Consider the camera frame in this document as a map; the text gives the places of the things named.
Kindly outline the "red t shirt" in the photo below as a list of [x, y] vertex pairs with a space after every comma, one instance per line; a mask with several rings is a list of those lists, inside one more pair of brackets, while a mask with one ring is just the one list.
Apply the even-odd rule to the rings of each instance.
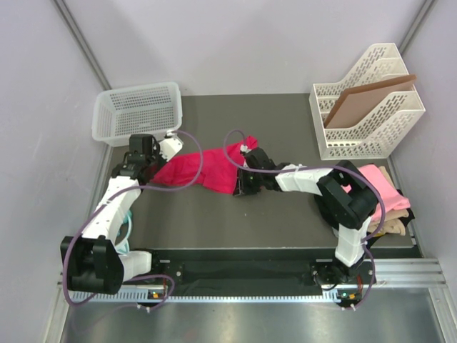
[[[196, 179], [207, 189], [222, 194], [233, 194], [237, 179], [237, 168], [225, 157], [222, 148], [203, 152], [204, 164]], [[183, 186], [189, 183], [199, 170], [198, 152], [174, 157], [153, 177], [151, 182], [166, 186]]]

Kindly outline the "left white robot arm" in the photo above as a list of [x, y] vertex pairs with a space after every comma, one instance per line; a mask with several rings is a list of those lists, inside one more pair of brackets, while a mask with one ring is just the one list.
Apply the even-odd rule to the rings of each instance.
[[160, 146], [150, 134], [129, 138], [129, 151], [111, 173], [106, 192], [82, 233], [63, 238], [60, 251], [68, 290], [116, 294], [121, 285], [139, 276], [146, 283], [157, 282], [162, 267], [152, 253], [116, 251], [116, 235], [127, 212], [142, 193], [141, 186], [152, 172], [164, 165]]

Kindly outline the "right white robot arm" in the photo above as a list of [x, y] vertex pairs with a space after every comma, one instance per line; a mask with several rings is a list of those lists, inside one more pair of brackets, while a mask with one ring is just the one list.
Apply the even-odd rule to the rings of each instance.
[[237, 171], [234, 196], [258, 194], [262, 189], [275, 192], [312, 194], [324, 220], [338, 237], [337, 262], [333, 274], [343, 283], [360, 272], [363, 240], [381, 196], [349, 161], [334, 167], [311, 168], [295, 164], [275, 164], [261, 148], [240, 148], [244, 163]]

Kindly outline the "white perforated plastic basket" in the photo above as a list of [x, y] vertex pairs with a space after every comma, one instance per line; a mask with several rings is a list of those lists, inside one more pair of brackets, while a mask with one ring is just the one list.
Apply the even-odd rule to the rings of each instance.
[[103, 91], [94, 104], [92, 138], [127, 146], [133, 134], [158, 137], [179, 129], [182, 116], [181, 92], [174, 81]]

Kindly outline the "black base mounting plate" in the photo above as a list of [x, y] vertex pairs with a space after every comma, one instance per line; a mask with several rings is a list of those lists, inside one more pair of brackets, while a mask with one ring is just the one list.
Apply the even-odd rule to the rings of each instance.
[[336, 268], [332, 249], [154, 249], [152, 273], [167, 274], [179, 297], [318, 295], [323, 288], [366, 286], [366, 260], [349, 272]]

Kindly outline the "teal and white hanger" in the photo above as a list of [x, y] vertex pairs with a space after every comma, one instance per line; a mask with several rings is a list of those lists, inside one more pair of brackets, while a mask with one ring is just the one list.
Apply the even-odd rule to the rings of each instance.
[[128, 210], [124, 220], [116, 234], [115, 250], [118, 254], [130, 252], [129, 238], [133, 230], [133, 218], [131, 210]]

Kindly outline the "brown cardboard sheet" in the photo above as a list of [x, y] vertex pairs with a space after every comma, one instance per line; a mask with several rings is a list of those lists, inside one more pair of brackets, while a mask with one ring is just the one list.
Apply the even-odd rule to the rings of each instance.
[[365, 118], [390, 93], [409, 91], [417, 77], [415, 74], [345, 89], [336, 100], [323, 125], [326, 129], [347, 129]]

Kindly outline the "cream perforated file organizer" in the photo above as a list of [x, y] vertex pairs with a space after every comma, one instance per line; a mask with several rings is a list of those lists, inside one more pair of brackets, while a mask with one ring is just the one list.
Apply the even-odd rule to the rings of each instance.
[[394, 43], [370, 45], [342, 80], [314, 84], [309, 103], [322, 160], [385, 159], [426, 112], [413, 83], [391, 89], [368, 108], [368, 113], [348, 128], [327, 128], [324, 123], [342, 93], [409, 72]]

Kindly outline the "pink folded t shirt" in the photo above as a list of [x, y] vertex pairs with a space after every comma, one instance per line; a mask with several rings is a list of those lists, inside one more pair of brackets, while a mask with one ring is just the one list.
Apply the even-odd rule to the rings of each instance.
[[410, 201], [394, 188], [384, 166], [377, 167], [374, 164], [367, 164], [359, 167], [358, 170], [381, 195], [386, 210], [386, 221], [408, 216]]

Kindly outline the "beige folded t shirt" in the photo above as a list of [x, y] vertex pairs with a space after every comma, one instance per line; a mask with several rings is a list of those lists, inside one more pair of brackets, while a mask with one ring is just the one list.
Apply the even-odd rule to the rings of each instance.
[[409, 216], [410, 201], [402, 196], [395, 188], [387, 169], [384, 166], [377, 167], [373, 164], [360, 168], [362, 174], [378, 190], [386, 208], [383, 226], [377, 236], [384, 234], [406, 235], [405, 225], [401, 222]]

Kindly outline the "aluminium frame rail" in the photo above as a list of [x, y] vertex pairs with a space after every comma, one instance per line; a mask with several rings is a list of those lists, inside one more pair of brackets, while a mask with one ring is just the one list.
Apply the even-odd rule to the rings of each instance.
[[[425, 259], [379, 259], [377, 261], [370, 262], [373, 268], [373, 276], [371, 277], [369, 284], [380, 285], [385, 282], [393, 287], [422, 287], [427, 284], [442, 284], [444, 282], [441, 268], [437, 262], [427, 261]], [[340, 269], [342, 272], [349, 272], [358, 266], [348, 268], [337, 261], [335, 265], [336, 268]], [[124, 282], [121, 285], [121, 288], [127, 286], [132, 287], [133, 285], [140, 284], [142, 282], [146, 282], [147, 284], [157, 284], [160, 279], [165, 279], [168, 282], [175, 283], [174, 279], [167, 274], [154, 274], [150, 271]]]

